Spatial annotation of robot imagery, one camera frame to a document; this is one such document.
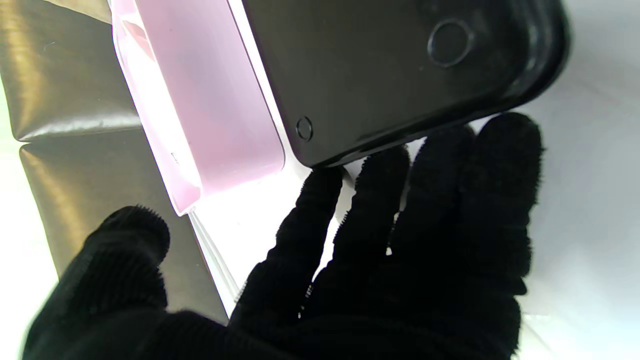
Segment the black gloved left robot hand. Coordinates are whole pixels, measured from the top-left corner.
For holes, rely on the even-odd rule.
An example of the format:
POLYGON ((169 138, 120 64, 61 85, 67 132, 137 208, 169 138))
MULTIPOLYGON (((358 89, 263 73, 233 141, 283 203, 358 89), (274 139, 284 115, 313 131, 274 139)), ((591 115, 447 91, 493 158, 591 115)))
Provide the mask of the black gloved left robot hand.
POLYGON ((362 164, 318 271, 343 173, 311 171, 227 325, 167 310, 167 224, 126 206, 85 240, 23 360, 509 360, 531 268, 543 144, 519 112, 362 164))

